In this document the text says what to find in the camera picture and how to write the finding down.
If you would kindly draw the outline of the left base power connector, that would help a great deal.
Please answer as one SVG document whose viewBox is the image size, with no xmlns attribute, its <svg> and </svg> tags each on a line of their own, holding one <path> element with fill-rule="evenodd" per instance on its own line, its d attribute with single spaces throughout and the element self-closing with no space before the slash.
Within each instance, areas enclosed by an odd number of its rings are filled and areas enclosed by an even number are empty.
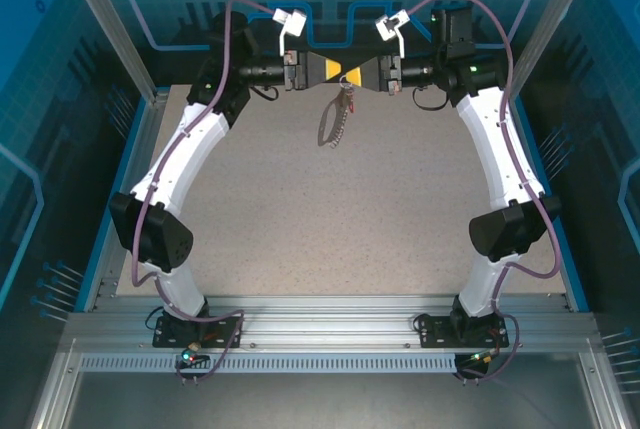
<svg viewBox="0 0 640 429">
<path fill-rule="evenodd" d="M 176 360 L 176 369 L 184 371 L 187 369 L 203 369 L 210 362 L 210 357 L 201 353 L 202 344 L 200 342 L 190 343 Z"/>
</svg>

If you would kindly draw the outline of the base power connector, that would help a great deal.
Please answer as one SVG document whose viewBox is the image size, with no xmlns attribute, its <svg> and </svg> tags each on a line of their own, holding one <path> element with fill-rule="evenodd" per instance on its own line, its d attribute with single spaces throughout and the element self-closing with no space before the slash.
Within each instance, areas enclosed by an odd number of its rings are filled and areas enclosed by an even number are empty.
<svg viewBox="0 0 640 429">
<path fill-rule="evenodd" d="M 184 371 L 187 369 L 203 369 L 210 362 L 210 357 L 201 353 L 202 344 L 200 342 L 190 343 L 176 360 L 176 369 Z"/>
<path fill-rule="evenodd" d="M 485 370 L 489 364 L 500 355 L 499 348 L 485 349 L 473 354 L 463 354 L 457 359 L 457 367 L 462 369 Z"/>
</svg>

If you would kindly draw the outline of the right base power connector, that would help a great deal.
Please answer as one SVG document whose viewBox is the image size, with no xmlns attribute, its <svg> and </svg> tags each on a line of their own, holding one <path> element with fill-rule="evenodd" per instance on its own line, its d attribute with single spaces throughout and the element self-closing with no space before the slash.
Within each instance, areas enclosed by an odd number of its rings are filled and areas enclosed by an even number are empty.
<svg viewBox="0 0 640 429">
<path fill-rule="evenodd" d="M 485 349 L 473 354 L 463 354 L 457 359 L 457 367 L 462 369 L 485 370 L 489 364 L 500 355 L 499 348 Z"/>
</svg>

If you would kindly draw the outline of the aluminium cross rail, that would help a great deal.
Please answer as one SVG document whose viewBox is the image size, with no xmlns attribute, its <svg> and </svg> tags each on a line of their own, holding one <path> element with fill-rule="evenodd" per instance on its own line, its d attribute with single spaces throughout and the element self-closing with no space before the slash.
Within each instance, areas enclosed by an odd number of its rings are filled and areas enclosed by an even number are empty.
<svg viewBox="0 0 640 429">
<path fill-rule="evenodd" d="M 214 314 L 245 313 L 241 351 L 245 353 L 408 353 L 419 349 L 415 316 L 445 316 L 453 298 L 436 296 L 229 296 L 208 299 Z M 149 352 L 152 333 L 144 320 L 159 302 L 154 297 L 102 298 L 96 310 L 69 316 L 61 337 L 78 352 Z M 503 297 L 513 315 L 510 336 L 521 352 L 582 353 L 602 349 L 596 320 L 572 312 L 560 294 Z"/>
</svg>

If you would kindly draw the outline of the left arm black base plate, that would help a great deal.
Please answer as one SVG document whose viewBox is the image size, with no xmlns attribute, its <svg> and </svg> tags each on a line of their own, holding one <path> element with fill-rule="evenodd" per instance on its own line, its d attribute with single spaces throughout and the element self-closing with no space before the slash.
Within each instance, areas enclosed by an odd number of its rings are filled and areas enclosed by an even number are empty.
<svg viewBox="0 0 640 429">
<path fill-rule="evenodd" d="M 224 349 L 228 342 L 231 348 L 240 344 L 235 333 L 239 318 L 234 316 L 220 322 L 197 323 L 162 314 L 155 323 L 152 346 L 154 348 Z"/>
</svg>

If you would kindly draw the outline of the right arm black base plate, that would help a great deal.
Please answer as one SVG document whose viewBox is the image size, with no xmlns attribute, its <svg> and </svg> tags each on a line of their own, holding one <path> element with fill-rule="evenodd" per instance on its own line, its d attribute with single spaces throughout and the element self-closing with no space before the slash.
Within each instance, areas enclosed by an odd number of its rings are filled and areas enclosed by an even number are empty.
<svg viewBox="0 0 640 429">
<path fill-rule="evenodd" d="M 509 346 L 503 318 L 490 314 L 468 318 L 465 312 L 447 316 L 420 314 L 412 322 L 420 345 L 426 348 L 491 348 Z"/>
</svg>

